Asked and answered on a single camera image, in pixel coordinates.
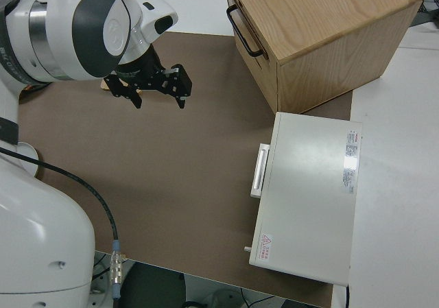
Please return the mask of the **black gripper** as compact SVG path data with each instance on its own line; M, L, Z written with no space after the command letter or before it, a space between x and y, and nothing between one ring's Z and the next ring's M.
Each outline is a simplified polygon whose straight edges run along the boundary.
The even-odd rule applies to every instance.
M170 69L165 69L153 45L136 60L118 64L115 72L117 75L107 75L104 82L113 96L129 99L136 108L140 108L142 104L140 95L135 88L125 86L121 80L128 84L147 83L144 91L158 91L170 95L180 109L185 107L186 99L191 96L192 81L185 68L176 64Z

